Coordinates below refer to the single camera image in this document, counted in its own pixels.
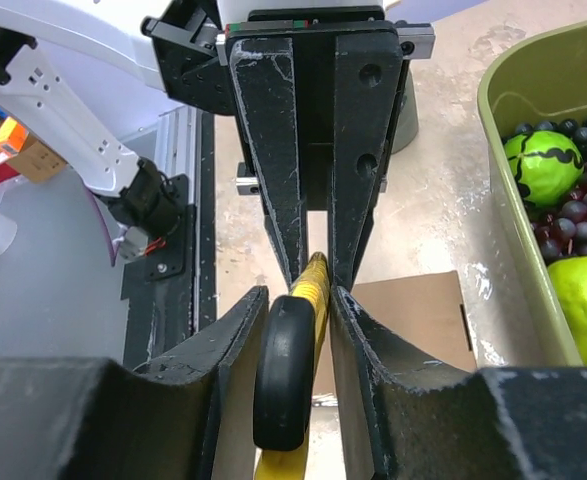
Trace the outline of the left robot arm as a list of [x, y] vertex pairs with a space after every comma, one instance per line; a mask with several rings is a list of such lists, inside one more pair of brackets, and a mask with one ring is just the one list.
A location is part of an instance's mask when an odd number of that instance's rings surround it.
[[231, 116], [287, 283], [309, 262], [307, 214], [328, 215], [330, 277], [354, 284], [374, 224], [410, 63], [427, 23], [383, 1], [0, 1], [0, 106], [60, 154], [115, 219], [179, 225], [166, 177], [123, 146], [43, 42], [104, 61], [171, 100]]

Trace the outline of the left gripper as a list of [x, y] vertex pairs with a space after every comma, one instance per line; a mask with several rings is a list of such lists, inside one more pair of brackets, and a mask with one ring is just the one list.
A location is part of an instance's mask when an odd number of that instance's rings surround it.
[[[223, 116], [235, 114], [238, 101], [265, 228], [288, 285], [307, 265], [305, 200], [311, 210], [327, 207], [333, 140], [329, 259], [332, 281], [349, 290], [370, 235], [379, 191], [401, 73], [397, 35], [339, 35], [333, 62], [329, 50], [338, 27], [382, 21], [381, 7], [247, 5], [244, 10], [244, 20], [232, 23], [222, 20], [213, 5], [171, 5], [159, 18], [145, 18], [141, 31], [152, 41], [171, 99]], [[234, 100], [226, 51], [214, 42], [217, 35], [246, 25], [312, 33], [293, 44], [289, 37], [236, 40], [229, 53]], [[302, 123], [298, 131], [297, 118]]]

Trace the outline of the brown cardboard express box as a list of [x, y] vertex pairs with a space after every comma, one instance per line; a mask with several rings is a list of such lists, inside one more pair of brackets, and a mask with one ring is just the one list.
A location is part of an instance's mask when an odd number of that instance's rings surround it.
[[360, 283], [352, 296], [369, 314], [370, 350], [403, 386], [440, 388], [477, 369], [457, 272]]

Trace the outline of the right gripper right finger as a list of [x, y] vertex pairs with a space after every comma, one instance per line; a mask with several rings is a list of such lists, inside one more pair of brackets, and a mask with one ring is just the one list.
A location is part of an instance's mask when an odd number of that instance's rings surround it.
[[587, 479], [587, 367], [464, 372], [331, 295], [350, 479]]

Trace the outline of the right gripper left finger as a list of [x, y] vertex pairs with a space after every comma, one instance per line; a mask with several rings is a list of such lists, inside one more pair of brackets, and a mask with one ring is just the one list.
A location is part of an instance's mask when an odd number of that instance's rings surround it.
[[269, 306], [222, 318], [135, 370], [106, 358], [0, 358], [0, 479], [249, 479]]

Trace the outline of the yellow utility knife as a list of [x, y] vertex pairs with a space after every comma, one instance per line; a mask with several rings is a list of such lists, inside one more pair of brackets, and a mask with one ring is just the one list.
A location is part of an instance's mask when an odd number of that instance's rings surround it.
[[289, 292], [277, 297], [262, 334], [253, 398], [256, 479], [303, 479], [312, 392], [330, 299], [327, 259], [310, 258]]

